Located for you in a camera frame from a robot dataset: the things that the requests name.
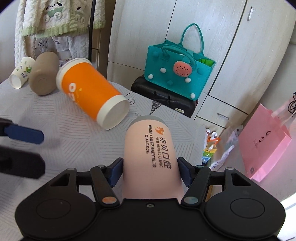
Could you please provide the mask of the pink tumbler grey lid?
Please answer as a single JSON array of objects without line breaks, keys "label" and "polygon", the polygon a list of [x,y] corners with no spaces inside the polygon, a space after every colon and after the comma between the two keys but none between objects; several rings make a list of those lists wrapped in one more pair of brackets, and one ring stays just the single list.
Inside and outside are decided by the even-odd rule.
[{"label": "pink tumbler grey lid", "polygon": [[184,196],[171,132],[158,117],[140,116],[126,131],[122,196],[178,201]]}]

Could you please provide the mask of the orange paper cup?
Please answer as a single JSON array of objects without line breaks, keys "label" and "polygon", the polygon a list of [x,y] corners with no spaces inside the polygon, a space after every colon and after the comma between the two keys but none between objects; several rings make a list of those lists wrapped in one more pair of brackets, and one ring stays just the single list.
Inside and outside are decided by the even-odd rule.
[{"label": "orange paper cup", "polygon": [[75,58],[64,64],[56,85],[105,130],[117,126],[130,110],[126,97],[88,59]]}]

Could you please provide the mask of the colourful snack packets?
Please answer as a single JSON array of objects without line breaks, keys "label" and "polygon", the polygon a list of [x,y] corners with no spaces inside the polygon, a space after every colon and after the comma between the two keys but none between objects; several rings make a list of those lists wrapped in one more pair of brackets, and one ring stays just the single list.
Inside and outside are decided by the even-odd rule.
[{"label": "colourful snack packets", "polygon": [[214,153],[217,151],[217,144],[219,143],[220,138],[218,137],[217,132],[211,131],[209,128],[206,128],[206,145],[203,150],[202,155],[202,164],[206,165]]}]

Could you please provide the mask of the black clothes rack pole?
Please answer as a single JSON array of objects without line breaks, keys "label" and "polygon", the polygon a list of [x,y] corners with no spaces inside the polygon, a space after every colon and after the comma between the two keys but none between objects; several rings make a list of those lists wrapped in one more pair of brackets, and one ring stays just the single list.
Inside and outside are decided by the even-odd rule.
[{"label": "black clothes rack pole", "polygon": [[88,60],[92,60],[92,36],[93,36],[93,24],[95,16],[96,0],[92,0],[90,23],[89,23],[89,42],[88,42]]}]

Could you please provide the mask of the pink paper gift bag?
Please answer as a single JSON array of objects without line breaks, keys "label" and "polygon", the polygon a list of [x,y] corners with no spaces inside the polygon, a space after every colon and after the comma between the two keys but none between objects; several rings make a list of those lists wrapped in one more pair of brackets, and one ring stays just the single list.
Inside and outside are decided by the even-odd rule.
[{"label": "pink paper gift bag", "polygon": [[283,155],[295,123],[295,94],[275,111],[260,104],[241,134],[239,148],[248,178],[261,182]]}]

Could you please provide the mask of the white paper cup green print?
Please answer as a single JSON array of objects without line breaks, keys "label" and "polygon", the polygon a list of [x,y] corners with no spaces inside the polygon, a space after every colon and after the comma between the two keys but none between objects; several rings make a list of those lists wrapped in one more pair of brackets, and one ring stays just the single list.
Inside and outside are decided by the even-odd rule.
[{"label": "white paper cup green print", "polygon": [[9,76],[9,81],[14,89],[20,89],[28,80],[35,60],[32,57],[23,57],[20,63]]}]

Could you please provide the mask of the beige brown mug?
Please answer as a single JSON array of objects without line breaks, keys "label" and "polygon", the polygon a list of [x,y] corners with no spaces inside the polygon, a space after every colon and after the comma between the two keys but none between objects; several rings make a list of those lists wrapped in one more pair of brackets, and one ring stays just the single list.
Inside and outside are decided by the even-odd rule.
[{"label": "beige brown mug", "polygon": [[50,94],[56,88],[56,76],[59,71],[59,57],[54,52],[39,55],[29,75],[29,86],[37,95]]}]

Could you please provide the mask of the black suitcase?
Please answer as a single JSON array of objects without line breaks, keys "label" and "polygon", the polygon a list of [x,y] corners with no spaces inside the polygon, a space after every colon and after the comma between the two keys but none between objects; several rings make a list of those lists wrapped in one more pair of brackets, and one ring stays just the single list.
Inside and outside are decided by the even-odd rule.
[{"label": "black suitcase", "polygon": [[160,104],[163,104],[190,118],[198,105],[197,100],[187,99],[179,94],[151,83],[147,81],[143,75],[134,81],[131,91],[153,101],[151,113],[160,107]]}]

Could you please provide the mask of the white patterned tablecloth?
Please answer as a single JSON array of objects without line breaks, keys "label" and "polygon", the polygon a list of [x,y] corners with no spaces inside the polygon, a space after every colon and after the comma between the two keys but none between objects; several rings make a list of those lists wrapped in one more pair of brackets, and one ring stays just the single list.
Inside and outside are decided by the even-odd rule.
[{"label": "white patterned tablecloth", "polygon": [[41,130],[45,136],[40,145],[10,138],[1,138],[1,145],[38,153],[46,163],[46,172],[38,180],[1,174],[1,240],[22,238],[15,222],[16,207],[53,177],[67,168],[88,171],[122,157],[126,130],[139,116],[162,119],[170,129],[177,156],[193,165],[201,164],[206,139],[203,126],[119,84],[115,88],[128,99],[130,110],[118,126],[106,131],[63,92],[38,96],[28,85],[14,89],[8,80],[1,84],[1,117]]}]

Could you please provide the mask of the white wooden wardrobe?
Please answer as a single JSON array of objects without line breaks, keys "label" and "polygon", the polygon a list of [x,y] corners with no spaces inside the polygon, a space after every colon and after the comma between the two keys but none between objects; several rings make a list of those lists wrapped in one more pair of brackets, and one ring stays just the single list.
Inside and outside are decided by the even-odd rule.
[{"label": "white wooden wardrobe", "polygon": [[240,125],[273,79],[294,26],[287,1],[117,1],[107,77],[131,88],[150,45],[182,42],[216,62],[193,119]]}]

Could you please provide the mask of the teal felt handbag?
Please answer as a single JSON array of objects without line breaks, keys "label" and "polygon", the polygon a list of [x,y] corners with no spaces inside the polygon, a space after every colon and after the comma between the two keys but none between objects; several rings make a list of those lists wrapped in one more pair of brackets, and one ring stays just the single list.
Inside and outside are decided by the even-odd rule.
[{"label": "teal felt handbag", "polygon": [[[200,37],[200,52],[195,53],[183,46],[186,31],[196,27]],[[144,69],[147,81],[196,101],[216,62],[204,55],[204,39],[196,23],[189,24],[178,44],[165,40],[161,44],[149,45]]]}]

